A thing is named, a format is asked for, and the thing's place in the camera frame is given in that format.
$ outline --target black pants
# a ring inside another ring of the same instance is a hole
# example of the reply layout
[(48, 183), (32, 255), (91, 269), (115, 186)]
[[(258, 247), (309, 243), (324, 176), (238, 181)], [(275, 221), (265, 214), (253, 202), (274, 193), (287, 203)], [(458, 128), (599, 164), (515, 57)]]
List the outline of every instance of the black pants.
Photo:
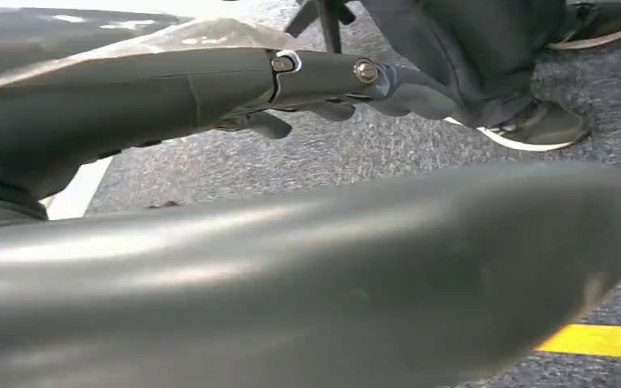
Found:
[(456, 118), (493, 126), (531, 102), (535, 57), (565, 0), (361, 0), (394, 49), (450, 88)]

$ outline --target chair leg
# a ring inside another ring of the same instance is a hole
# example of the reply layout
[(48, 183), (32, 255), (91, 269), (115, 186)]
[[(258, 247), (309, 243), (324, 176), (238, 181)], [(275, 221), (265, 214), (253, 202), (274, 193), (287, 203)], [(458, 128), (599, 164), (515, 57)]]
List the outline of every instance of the chair leg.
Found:
[(325, 39), (326, 50), (330, 53), (341, 54), (341, 32), (339, 29), (339, 19), (333, 12), (331, 0), (318, 1), (318, 16), (320, 24), (323, 26), (323, 37)]
[(339, 22), (349, 25), (356, 20), (356, 15), (346, 6), (351, 0), (297, 0), (301, 4), (294, 18), (285, 28), (285, 32), (298, 37), (315, 19), (320, 19), (323, 28), (325, 46), (331, 53), (341, 53), (341, 33)]
[(315, 1), (306, 1), (301, 5), (293, 19), (287, 24), (285, 32), (298, 38), (318, 18), (318, 7)]

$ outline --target gray carpet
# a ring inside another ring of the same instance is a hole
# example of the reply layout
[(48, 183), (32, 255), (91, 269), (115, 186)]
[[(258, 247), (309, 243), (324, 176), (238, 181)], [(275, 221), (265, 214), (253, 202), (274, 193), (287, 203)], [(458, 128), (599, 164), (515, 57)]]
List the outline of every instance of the gray carpet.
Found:
[[(247, 0), (233, 6), (251, 21), (278, 27), (296, 8), (294, 0)], [(361, 17), (343, 31), (347, 51), (406, 65), (365, 12), (354, 9)], [(316, 28), (302, 36), (322, 48), (320, 39)], [(125, 152), (113, 161), (89, 212), (168, 200), (263, 196), (484, 162), (576, 159), (621, 167), (621, 42), (581, 53), (544, 54), (534, 86), (538, 95), (588, 116), (594, 135), (568, 150), (531, 154), (502, 148), (475, 131), (413, 116), (391, 119), (367, 108), (342, 124), (305, 114), (286, 116), (295, 130), (282, 141), (212, 132)], [(584, 322), (621, 325), (621, 286)], [(621, 360), (537, 353), (508, 373), (465, 386), (621, 387)]]

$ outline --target screw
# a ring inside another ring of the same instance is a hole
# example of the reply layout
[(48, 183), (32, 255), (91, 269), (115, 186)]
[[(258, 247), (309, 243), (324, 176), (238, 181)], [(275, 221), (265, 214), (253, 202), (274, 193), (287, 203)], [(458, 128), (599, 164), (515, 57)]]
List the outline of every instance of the screw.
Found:
[(363, 83), (373, 83), (378, 78), (377, 66), (371, 60), (359, 59), (353, 67), (356, 77)]
[(294, 61), (289, 57), (279, 57), (272, 60), (272, 69), (278, 73), (294, 70)]

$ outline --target black sneaker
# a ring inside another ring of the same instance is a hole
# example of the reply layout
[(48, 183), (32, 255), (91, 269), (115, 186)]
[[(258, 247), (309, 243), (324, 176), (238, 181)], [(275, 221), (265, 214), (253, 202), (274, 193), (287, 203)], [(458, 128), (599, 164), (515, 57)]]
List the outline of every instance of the black sneaker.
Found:
[[(446, 121), (461, 125), (452, 118)], [(589, 135), (582, 117), (557, 103), (540, 100), (535, 100), (519, 115), (504, 123), (477, 129), (504, 147), (534, 152), (565, 148)]]
[(548, 47), (578, 50), (597, 47), (621, 38), (621, 2), (568, 4), (568, 21), (560, 38)]

